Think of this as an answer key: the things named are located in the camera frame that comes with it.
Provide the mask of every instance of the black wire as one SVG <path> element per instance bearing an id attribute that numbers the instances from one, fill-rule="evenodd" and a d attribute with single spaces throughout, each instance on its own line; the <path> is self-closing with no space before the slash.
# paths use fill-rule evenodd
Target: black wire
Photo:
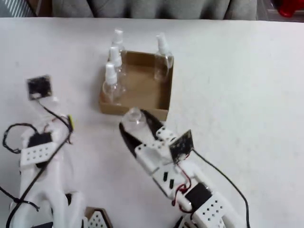
<path id="1" fill-rule="evenodd" d="M 47 109 L 45 106 L 43 106 L 39 101 L 38 103 L 50 114 L 54 115 L 55 117 L 57 117 L 60 121 L 62 121 L 68 128 L 69 130 L 69 134 L 67 135 L 67 137 L 64 139 L 64 141 L 57 147 L 57 149 L 54 151 L 54 153 L 52 154 L 52 156 L 46 161 L 46 164 L 40 169 L 40 171 L 38 172 L 38 174 L 36 175 L 36 177 L 33 179 L 33 181 L 29 184 L 29 186 L 27 187 L 27 189 L 24 191 L 24 193 L 22 194 L 20 200 L 24 200 L 27 196 L 27 194 L 29 193 L 29 191 L 31 190 L 31 188 L 33 187 L 33 185 L 35 184 L 35 182 L 38 180 L 38 178 L 41 176 L 41 174 L 46 170 L 47 166 L 49 165 L 49 163 L 52 161 L 52 159 L 54 158 L 54 156 L 58 153 L 58 151 L 61 149 L 61 147 L 63 147 L 63 145 L 69 140 L 71 134 L 72 134 L 72 130 L 71 128 L 67 125 L 67 123 L 57 114 L 53 113 L 52 111 L 50 111 L 49 109 Z M 14 209 L 11 211 L 11 213 L 9 214 L 9 218 L 6 222 L 6 228 L 10 228 L 10 223 L 11 220 L 13 219 L 16 211 L 18 210 L 18 208 L 21 206 L 21 202 L 18 203 Z"/>
<path id="2" fill-rule="evenodd" d="M 57 115 L 56 113 L 54 113 L 54 112 L 52 112 L 51 110 L 49 110 L 48 108 L 46 108 L 44 105 L 42 105 L 42 104 L 40 103 L 39 100 L 36 100 L 36 101 L 38 102 L 39 105 L 41 105 L 41 107 L 42 107 L 44 110 L 46 110 L 48 113 L 52 114 L 52 115 L 55 116 L 57 119 L 59 119 L 61 122 L 63 122 L 64 125 L 69 129 L 69 131 L 71 131 L 70 126 L 61 118 L 61 116 Z M 71 143 L 70 137 L 69 137 L 69 139 L 68 139 L 67 142 L 68 142 L 69 144 L 72 144 L 72 143 Z"/>
<path id="3" fill-rule="evenodd" d="M 11 195 L 9 192 L 5 191 L 1 186 L 0 186 L 0 191 L 2 191 L 5 195 L 10 197 L 15 203 L 27 203 L 29 205 L 32 205 L 36 209 L 36 211 L 39 211 L 39 207 L 35 203 L 26 201 L 26 200 L 20 200 L 20 199 L 16 198 L 13 195 Z"/>
<path id="4" fill-rule="evenodd" d="M 211 162 L 209 162 L 207 159 L 205 159 L 203 156 L 201 156 L 199 153 L 197 153 L 196 150 L 193 150 L 193 152 L 197 156 L 199 156 L 205 163 L 207 163 L 208 165 L 212 166 L 216 171 L 218 171 L 220 174 L 222 174 L 222 176 L 225 177 L 226 180 L 228 180 L 229 183 L 238 191 L 238 193 L 241 195 L 241 197 L 243 198 L 243 200 L 245 202 L 245 206 L 246 206 L 246 223 L 247 223 L 247 228 L 250 228 L 250 223 L 249 223 L 249 205 L 248 205 L 246 197 L 243 195 L 243 193 L 240 191 L 240 189 L 238 189 L 238 187 L 232 182 L 232 180 L 230 180 L 230 178 L 227 177 L 221 170 L 219 170 L 215 165 L 213 165 Z"/>
<path id="5" fill-rule="evenodd" d="M 9 151 L 11 151 L 12 153 L 18 154 L 18 153 L 21 153 L 21 150 L 20 150 L 20 149 L 14 149 L 14 150 L 13 150 L 12 148 L 10 148 L 10 147 L 6 144 L 6 138 L 8 137 L 8 134 L 9 134 L 10 129 L 13 128 L 13 127 L 16 127 L 16 126 L 26 126 L 26 127 L 30 127 L 30 128 L 32 128 L 32 129 L 34 130 L 35 133 L 38 133 L 38 131 L 37 131 L 37 129 L 36 129 L 33 125 L 31 125 L 31 124 L 29 124 L 29 123 L 15 123 L 15 124 L 13 124 L 13 125 L 11 125 L 11 126 L 8 127 L 8 129 L 4 132 L 2 145 L 3 145 L 6 149 L 8 149 Z"/>

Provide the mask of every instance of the white spray nozzle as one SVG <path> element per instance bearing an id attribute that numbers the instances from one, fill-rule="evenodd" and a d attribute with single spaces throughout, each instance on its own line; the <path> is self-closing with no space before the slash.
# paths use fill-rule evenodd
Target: white spray nozzle
<path id="1" fill-rule="evenodd" d="M 167 43 L 164 33 L 160 33 L 157 37 L 158 50 L 162 55 L 166 55 L 169 52 L 169 45 Z"/>
<path id="2" fill-rule="evenodd" d="M 115 67 L 120 67 L 123 64 L 118 46 L 113 46 L 110 48 L 110 60 Z"/>
<path id="3" fill-rule="evenodd" d="M 105 65 L 105 81 L 110 85 L 117 83 L 117 74 L 113 63 L 108 62 Z"/>
<path id="4" fill-rule="evenodd" d="M 124 35 L 124 32 L 121 30 L 121 29 L 115 29 L 115 32 L 114 32 L 114 38 L 113 38 L 113 44 L 116 44 L 116 45 L 120 45 L 123 43 L 123 35 Z"/>

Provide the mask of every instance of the white tabletop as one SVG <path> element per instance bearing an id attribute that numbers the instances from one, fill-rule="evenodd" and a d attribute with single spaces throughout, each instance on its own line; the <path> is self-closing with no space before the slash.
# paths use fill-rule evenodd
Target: white tabletop
<path id="1" fill-rule="evenodd" d="M 76 132 L 71 147 L 88 205 L 116 228 L 171 228 L 180 212 L 131 156 L 120 117 L 101 114 L 98 94 L 113 30 L 128 50 L 154 53 L 164 31 L 175 56 L 166 125 L 192 129 L 196 149 L 246 195 L 252 227 L 302 227 L 304 24 L 206 20 L 0 19 L 0 132 L 37 117 L 25 79 L 49 74 Z M 9 143 L 20 145 L 14 130 Z M 0 148 L 0 185 L 19 192 L 19 156 Z M 245 218 L 238 193 L 205 173 Z M 10 199 L 0 194 L 0 226 Z"/>

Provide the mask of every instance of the open cardboard box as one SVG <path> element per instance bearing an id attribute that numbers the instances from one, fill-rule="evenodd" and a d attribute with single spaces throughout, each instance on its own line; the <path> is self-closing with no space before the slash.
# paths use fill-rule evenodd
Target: open cardboard box
<path id="1" fill-rule="evenodd" d="M 167 119 L 173 67 L 167 82 L 154 80 L 154 54 L 128 51 L 126 54 L 127 91 L 120 99 L 121 105 L 105 102 L 102 91 L 99 104 L 102 113 L 124 115 L 130 108 L 145 109 L 161 121 Z"/>

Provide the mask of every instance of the robotic arm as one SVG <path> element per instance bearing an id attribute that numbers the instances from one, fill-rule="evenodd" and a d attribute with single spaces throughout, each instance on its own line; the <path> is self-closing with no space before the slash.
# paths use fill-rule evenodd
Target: robotic arm
<path id="1" fill-rule="evenodd" d="M 152 143 L 143 143 L 125 130 L 119 129 L 128 149 L 165 196 L 176 202 L 184 213 L 176 228 L 245 228 L 230 203 L 216 190 L 213 183 L 192 161 L 194 151 L 191 131 L 178 137 L 145 110 Z"/>
<path id="2" fill-rule="evenodd" d="M 6 228 L 111 228 L 103 209 L 87 209 L 83 193 L 74 183 L 71 161 L 66 152 L 73 132 L 71 117 L 52 110 L 58 106 L 52 97 L 50 77 L 28 80 L 30 100 L 40 115 L 34 125 L 11 125 L 4 134 L 3 146 L 20 153 L 20 198 L 10 205 Z M 30 127 L 22 134 L 22 149 L 11 149 L 6 144 L 9 130 L 15 126 Z"/>

